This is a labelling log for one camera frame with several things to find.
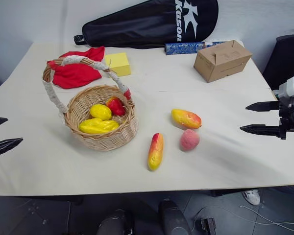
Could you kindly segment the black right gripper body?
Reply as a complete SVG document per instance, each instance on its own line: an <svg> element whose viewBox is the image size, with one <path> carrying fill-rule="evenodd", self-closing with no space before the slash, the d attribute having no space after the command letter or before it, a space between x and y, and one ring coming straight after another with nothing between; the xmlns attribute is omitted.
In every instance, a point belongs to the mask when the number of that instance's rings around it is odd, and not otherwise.
<svg viewBox="0 0 294 235"><path fill-rule="evenodd" d="M294 132L294 97L279 100L279 137L286 139L287 132Z"/></svg>

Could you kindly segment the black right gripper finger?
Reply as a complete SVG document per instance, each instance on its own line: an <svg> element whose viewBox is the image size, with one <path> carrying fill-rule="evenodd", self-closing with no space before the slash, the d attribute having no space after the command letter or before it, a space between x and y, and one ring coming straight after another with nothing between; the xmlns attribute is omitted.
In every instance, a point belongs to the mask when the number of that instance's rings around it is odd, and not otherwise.
<svg viewBox="0 0 294 235"><path fill-rule="evenodd" d="M263 136L280 136L279 126L267 126L264 124L251 124L241 126L240 129L250 134L263 135Z"/></svg>
<svg viewBox="0 0 294 235"><path fill-rule="evenodd" d="M271 110L279 110L280 101L256 102L247 106L245 109L256 112L269 112Z"/></svg>

